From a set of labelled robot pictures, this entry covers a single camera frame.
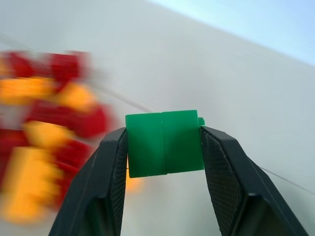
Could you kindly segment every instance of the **blue sky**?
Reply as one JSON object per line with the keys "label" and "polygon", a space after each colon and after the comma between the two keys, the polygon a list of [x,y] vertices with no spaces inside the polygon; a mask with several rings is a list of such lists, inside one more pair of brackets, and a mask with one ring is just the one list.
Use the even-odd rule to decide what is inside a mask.
{"label": "blue sky", "polygon": [[150,2],[315,65],[315,1],[151,0]]}

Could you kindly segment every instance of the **red lego brick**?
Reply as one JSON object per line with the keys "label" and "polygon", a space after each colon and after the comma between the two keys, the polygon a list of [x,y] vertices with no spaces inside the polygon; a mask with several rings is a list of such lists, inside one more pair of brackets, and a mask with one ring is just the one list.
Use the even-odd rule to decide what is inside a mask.
{"label": "red lego brick", "polygon": [[41,56],[38,59],[34,59],[32,61],[33,68],[34,68],[34,75],[40,77],[51,77],[51,71],[48,66],[48,59],[45,56]]}
{"label": "red lego brick", "polygon": [[84,165],[90,150],[89,145],[71,140],[67,145],[58,149],[54,155],[60,169],[66,172],[76,172]]}
{"label": "red lego brick", "polygon": [[56,92],[61,91],[69,82],[81,78],[86,68],[85,53],[72,52],[71,55],[50,54],[49,65],[57,82]]}
{"label": "red lego brick", "polygon": [[61,194],[56,202],[57,207],[62,204],[71,181],[86,162],[90,150],[89,145],[72,140],[54,153],[56,165],[63,170],[63,179],[57,183],[61,187]]}
{"label": "red lego brick", "polygon": [[0,133],[0,185],[5,173],[6,166],[11,157],[14,147],[26,147],[29,143],[23,131],[1,130]]}
{"label": "red lego brick", "polygon": [[25,122],[36,120],[51,124],[57,124],[72,129],[73,111],[68,107],[59,106],[48,101],[35,101]]}
{"label": "red lego brick", "polygon": [[73,130],[83,138],[105,134],[111,128],[112,114],[109,107],[98,104],[89,114],[76,113]]}
{"label": "red lego brick", "polygon": [[0,135],[0,153],[11,154],[14,147],[28,146],[28,140],[21,130],[5,130]]}
{"label": "red lego brick", "polygon": [[31,77],[34,75],[32,63],[25,53],[9,52],[6,53],[6,56],[15,77]]}

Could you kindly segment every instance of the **white surface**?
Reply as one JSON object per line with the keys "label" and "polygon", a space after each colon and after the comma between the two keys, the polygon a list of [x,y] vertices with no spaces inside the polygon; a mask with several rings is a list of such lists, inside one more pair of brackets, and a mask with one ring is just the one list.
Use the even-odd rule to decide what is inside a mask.
{"label": "white surface", "polygon": [[[0,22],[0,32],[35,51],[91,52],[99,89],[107,84],[153,111],[197,109],[259,166],[315,192],[313,67],[144,0],[12,0]],[[104,99],[122,122],[140,112]],[[273,181],[315,235],[315,197]],[[202,174],[146,184],[126,199],[122,235],[219,235]]]}

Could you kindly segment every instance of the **green plastic piece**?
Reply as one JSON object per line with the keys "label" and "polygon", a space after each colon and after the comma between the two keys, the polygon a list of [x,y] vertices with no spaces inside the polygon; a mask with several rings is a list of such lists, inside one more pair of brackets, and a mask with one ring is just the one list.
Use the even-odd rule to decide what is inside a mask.
{"label": "green plastic piece", "polygon": [[196,110],[126,116],[129,176],[203,170]]}
{"label": "green plastic piece", "polygon": [[167,174],[162,113],[127,115],[126,129],[130,178]]}
{"label": "green plastic piece", "polygon": [[197,111],[163,112],[162,117],[167,172],[203,170]]}
{"label": "green plastic piece", "polygon": [[199,122],[199,126],[205,126],[206,125],[205,120],[202,117],[198,118],[198,122]]}

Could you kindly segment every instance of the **yellow lego brick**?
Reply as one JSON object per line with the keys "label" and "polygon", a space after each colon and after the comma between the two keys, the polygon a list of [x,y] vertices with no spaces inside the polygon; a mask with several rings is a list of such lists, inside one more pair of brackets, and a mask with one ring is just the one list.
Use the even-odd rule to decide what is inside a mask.
{"label": "yellow lego brick", "polygon": [[9,195],[3,202],[1,217],[11,223],[26,224],[40,221],[46,209],[22,194]]}
{"label": "yellow lego brick", "polygon": [[96,98],[84,85],[69,83],[59,94],[58,103],[80,112],[89,112]]}
{"label": "yellow lego brick", "polygon": [[9,76],[10,75],[10,69],[7,65],[7,62],[3,58],[2,55],[0,55],[0,76]]}
{"label": "yellow lego brick", "polygon": [[126,192],[138,192],[143,187],[142,178],[130,178],[129,177],[129,166],[127,162],[127,172],[126,172]]}
{"label": "yellow lego brick", "polygon": [[54,178],[61,177],[52,160],[53,157],[40,148],[16,147],[13,150],[4,178],[6,192],[1,208],[4,219],[28,223],[43,217],[43,203],[51,202],[52,195],[57,194]]}
{"label": "yellow lego brick", "polygon": [[63,177],[63,172],[51,162],[44,160],[39,161],[38,165],[42,170],[42,177],[36,180],[38,191],[33,196],[37,201],[49,205],[60,194],[60,186],[56,181]]}
{"label": "yellow lego brick", "polygon": [[21,93],[21,86],[25,80],[3,79],[0,80],[0,101],[6,105],[23,105],[27,102]]}
{"label": "yellow lego brick", "polygon": [[53,81],[50,78],[33,76],[28,81],[26,93],[30,98],[44,99],[53,93]]}
{"label": "yellow lego brick", "polygon": [[50,150],[64,145],[73,136],[66,127],[35,120],[24,124],[24,130],[33,146]]}

